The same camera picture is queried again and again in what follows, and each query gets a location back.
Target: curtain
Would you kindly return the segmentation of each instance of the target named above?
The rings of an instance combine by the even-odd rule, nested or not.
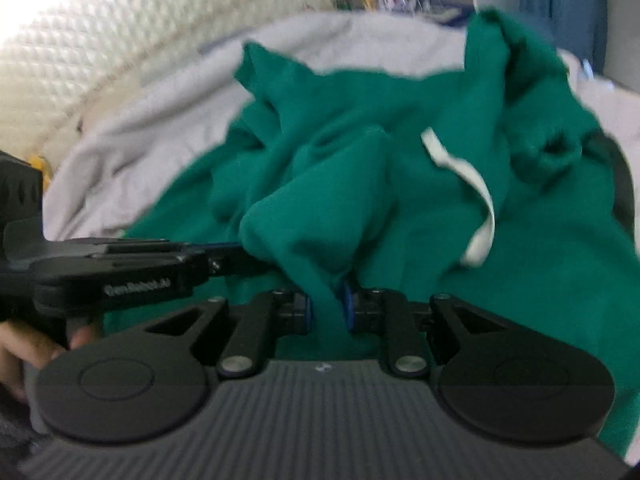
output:
[[[607,0],[520,0],[520,12],[547,20],[556,44],[602,72],[607,47]]]

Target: green cloth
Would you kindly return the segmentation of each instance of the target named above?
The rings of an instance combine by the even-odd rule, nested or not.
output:
[[[588,140],[598,123],[551,47],[486,10],[469,25],[464,71],[317,75],[249,43],[236,79],[255,101],[129,235],[239,240],[282,272],[210,280],[196,300],[244,302],[286,275],[313,299],[315,327],[281,339],[277,357],[355,359],[379,341],[345,329],[333,290],[349,270],[410,300],[455,294],[600,358],[617,386],[601,437],[625,452],[640,412],[640,265],[611,215],[610,163]],[[497,230],[477,269],[458,262],[486,205],[431,161],[429,127],[491,192]],[[193,301],[109,314],[106,329]]]

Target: dark green fabric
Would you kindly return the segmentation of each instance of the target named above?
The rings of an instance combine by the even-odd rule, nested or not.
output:
[[[281,358],[376,354],[375,336],[347,333],[332,293],[350,269],[364,286],[416,301],[450,292],[583,348],[615,377],[602,438],[624,453],[640,411],[640,266],[611,215],[609,161],[588,142],[598,123],[551,47],[488,10],[469,26],[464,71],[316,75],[250,43],[236,78],[255,101],[130,236],[239,240],[276,263],[283,272],[211,280],[196,298],[239,303],[288,276],[312,297],[315,327],[282,339]],[[486,206],[432,163],[420,142],[428,127],[494,200],[495,241],[478,269],[458,261]],[[110,314],[106,329],[190,301]]]

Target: ribbed black surface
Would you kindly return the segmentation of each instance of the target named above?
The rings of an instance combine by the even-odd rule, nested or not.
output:
[[[428,387],[375,362],[272,362],[225,383],[187,426],[128,448],[57,441],[32,480],[616,480],[624,463],[587,440],[516,449],[453,422]]]

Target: white drawstring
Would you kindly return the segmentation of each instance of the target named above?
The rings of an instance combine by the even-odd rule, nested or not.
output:
[[[465,253],[460,258],[460,263],[467,267],[480,267],[491,250],[495,236],[495,211],[494,201],[491,199],[489,189],[484,183],[482,175],[478,173],[476,168],[462,158],[452,156],[441,144],[435,132],[428,128],[422,133],[422,143],[429,152],[431,159],[436,166],[447,168],[453,171],[462,180],[473,187],[486,203],[489,215],[484,223],[478,228],[468,246]]]

